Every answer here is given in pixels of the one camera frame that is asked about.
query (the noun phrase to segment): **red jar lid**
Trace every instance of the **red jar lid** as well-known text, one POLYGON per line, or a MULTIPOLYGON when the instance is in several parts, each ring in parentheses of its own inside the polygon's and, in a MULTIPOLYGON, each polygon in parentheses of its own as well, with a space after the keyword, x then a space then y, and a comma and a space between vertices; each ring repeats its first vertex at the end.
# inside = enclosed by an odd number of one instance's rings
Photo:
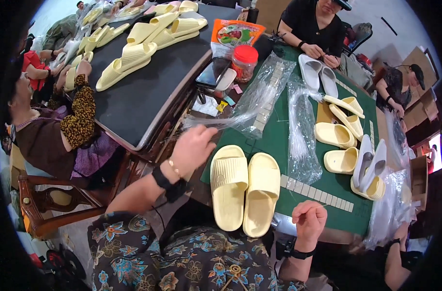
POLYGON ((248 45, 238 46, 234 49, 234 58, 243 63, 255 63, 258 61, 258 51, 248 45))

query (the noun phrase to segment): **hat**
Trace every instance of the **hat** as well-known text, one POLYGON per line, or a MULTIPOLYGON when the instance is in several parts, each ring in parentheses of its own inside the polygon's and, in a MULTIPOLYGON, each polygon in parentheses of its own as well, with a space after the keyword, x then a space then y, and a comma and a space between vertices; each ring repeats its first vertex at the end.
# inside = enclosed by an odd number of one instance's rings
POLYGON ((422 71, 421 67, 417 64, 412 64, 409 67, 410 67, 410 69, 412 69, 412 72, 415 73, 415 77, 417 78, 417 81, 420 84, 420 87, 422 87, 422 90, 425 90, 425 82, 423 82, 423 71, 422 71))
POLYGON ((347 3, 349 0, 333 0, 336 4, 338 4, 342 9, 350 11, 352 10, 352 6, 347 3))

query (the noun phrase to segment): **snack bag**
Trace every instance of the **snack bag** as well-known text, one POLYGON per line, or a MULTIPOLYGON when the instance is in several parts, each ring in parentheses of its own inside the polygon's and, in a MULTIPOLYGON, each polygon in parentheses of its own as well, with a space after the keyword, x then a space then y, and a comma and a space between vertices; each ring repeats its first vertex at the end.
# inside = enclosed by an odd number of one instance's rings
POLYGON ((231 59, 236 46, 252 46, 265 30, 264 26, 250 22, 216 19, 211 34, 213 57, 231 59))

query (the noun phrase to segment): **gold bracelet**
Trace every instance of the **gold bracelet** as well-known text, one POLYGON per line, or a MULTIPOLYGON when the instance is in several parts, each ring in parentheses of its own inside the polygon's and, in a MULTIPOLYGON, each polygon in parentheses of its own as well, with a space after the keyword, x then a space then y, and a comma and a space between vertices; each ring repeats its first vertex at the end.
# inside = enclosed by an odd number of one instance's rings
POLYGON ((179 176, 179 178, 182 178, 182 176, 179 174, 179 169, 174 168, 174 162, 170 159, 168 159, 167 162, 171 166, 172 170, 179 176))

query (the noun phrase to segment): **paisley print shirt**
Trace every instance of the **paisley print shirt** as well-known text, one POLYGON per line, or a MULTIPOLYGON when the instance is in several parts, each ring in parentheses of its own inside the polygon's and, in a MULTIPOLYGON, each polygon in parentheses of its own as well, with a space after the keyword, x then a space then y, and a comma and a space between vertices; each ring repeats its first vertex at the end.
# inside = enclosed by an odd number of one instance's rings
POLYGON ((114 212, 89 227, 88 239, 94 291, 306 290, 303 282, 276 277, 261 238, 193 227, 160 248, 141 215, 114 212))

